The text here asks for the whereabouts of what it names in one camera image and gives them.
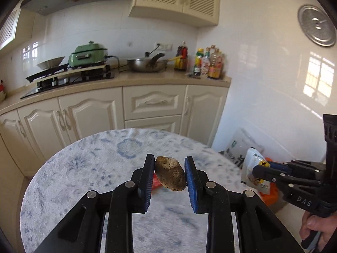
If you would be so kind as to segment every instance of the wall outlet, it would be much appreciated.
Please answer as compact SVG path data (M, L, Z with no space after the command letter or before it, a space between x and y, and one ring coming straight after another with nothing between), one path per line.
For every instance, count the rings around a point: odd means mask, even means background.
M159 45L159 48L157 48L158 51L172 51L173 44L165 44L162 42L158 42L154 44L154 47L156 48Z

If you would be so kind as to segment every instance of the human hand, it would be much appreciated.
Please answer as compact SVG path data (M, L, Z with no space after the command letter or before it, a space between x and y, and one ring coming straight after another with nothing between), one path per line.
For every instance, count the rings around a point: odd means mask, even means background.
M320 218L316 215L310 216L306 211L302 217L302 227L300 229L300 236L305 240L310 235L310 231L321 231L321 238L318 242L318 250L322 251L330 240L332 234L337 227L337 212L327 218Z

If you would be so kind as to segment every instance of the drawer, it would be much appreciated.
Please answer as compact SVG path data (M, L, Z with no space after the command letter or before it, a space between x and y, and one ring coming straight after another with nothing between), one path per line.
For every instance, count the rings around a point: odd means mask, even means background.
M125 121L125 128L149 128L179 133L181 115Z
M123 87L125 120L183 113L185 85Z

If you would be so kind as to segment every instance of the blue and white tablecloth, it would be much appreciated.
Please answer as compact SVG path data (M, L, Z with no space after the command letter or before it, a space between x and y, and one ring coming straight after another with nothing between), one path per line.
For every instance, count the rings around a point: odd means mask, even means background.
M185 158L192 156L199 170L227 190L243 192L247 188L240 183L240 171L234 164L194 140L151 129L98 133L55 154L30 182L20 216L26 253L38 247L86 192L104 193L130 180L148 153L173 157L183 168ZM193 213L187 189L157 189L148 212L133 214L132 219L135 253L205 252L208 215Z

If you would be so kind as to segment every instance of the green electric pot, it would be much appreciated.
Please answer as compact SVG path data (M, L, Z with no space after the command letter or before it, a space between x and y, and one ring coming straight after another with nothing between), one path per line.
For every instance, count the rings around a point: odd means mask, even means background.
M90 41L87 45L78 46L69 56L69 66L76 68L80 66L90 66L104 64L107 61L107 48L101 44Z

